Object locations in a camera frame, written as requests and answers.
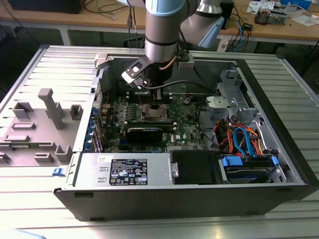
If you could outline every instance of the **robotic arm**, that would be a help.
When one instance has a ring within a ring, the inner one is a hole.
[[[122,77],[139,89],[150,82],[159,86],[172,75],[179,29],[188,42],[210,47],[224,18],[220,0],[118,0],[131,7],[145,7],[145,56],[123,72]]]

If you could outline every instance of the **workbench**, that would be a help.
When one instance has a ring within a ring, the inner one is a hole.
[[[254,22],[254,14],[247,14],[249,0],[236,0],[239,15],[246,23],[254,25],[250,41],[276,42],[290,44],[307,44],[315,45],[319,39],[319,25],[304,26],[291,19],[288,19],[285,25],[258,25]],[[99,5],[110,3],[109,0],[99,0]],[[36,12],[36,11],[15,11],[6,3],[9,11],[22,23],[25,27],[35,28],[52,28],[58,29],[64,45],[72,45],[69,36],[70,30],[82,31],[98,31],[98,32],[127,32],[127,17],[129,9],[124,8],[115,12],[115,20],[102,16],[98,13],[88,12],[82,9],[79,14],[66,14],[54,12]],[[120,7],[110,6],[105,10],[112,10]],[[94,3],[88,5],[92,11],[97,11]],[[319,11],[319,7],[312,5],[309,11]],[[9,15],[5,7],[0,3],[0,21],[2,25],[19,26],[17,22]],[[136,9],[136,21],[138,33],[145,32],[145,10]],[[221,39],[218,51],[225,51],[228,41],[235,39],[238,30],[233,22],[230,22],[226,30],[221,30],[217,38]]]
[[[14,117],[19,100],[45,109],[40,88],[52,88],[63,109],[80,104],[85,110],[94,58],[106,52],[142,53],[127,48],[49,46],[39,49],[0,104],[0,137]],[[319,177],[319,99],[290,64],[275,55],[192,52],[246,61],[281,120]],[[192,218],[147,221],[80,222],[53,195],[65,177],[52,177],[54,167],[0,167],[1,226],[56,238],[317,238],[319,192],[291,201],[264,216]]]

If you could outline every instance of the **power supply label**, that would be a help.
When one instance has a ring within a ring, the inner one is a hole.
[[[147,159],[112,159],[110,175],[112,186],[147,185]]]

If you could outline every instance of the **motherboard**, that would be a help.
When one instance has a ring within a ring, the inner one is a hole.
[[[102,105],[103,151],[163,153],[204,149],[196,125],[197,114],[198,103],[186,96],[171,96],[165,104],[111,98]]]

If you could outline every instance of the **blue cable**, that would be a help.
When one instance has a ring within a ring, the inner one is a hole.
[[[237,25],[239,26],[239,29],[240,29],[240,39],[239,39],[239,43],[238,43],[238,45],[236,47],[236,50],[235,50],[235,52],[236,52],[239,49],[240,44],[241,44],[242,39],[243,39],[243,29],[241,28],[241,25],[240,25],[240,23],[237,20],[232,19],[232,18],[231,18],[231,20],[234,21],[235,23],[237,23]]]
[[[237,142],[237,132],[238,132],[239,130],[241,130],[241,131],[244,132],[249,154],[250,154],[251,156],[255,157],[256,154],[255,154],[254,148],[253,148],[253,147],[251,146],[251,144],[250,144],[249,134],[248,134],[248,132],[247,132],[244,128],[242,128],[242,127],[236,128],[236,129],[234,130],[234,145],[235,145],[235,147],[243,154],[244,157],[246,157],[246,153],[242,150],[241,147],[239,147],[238,142]]]

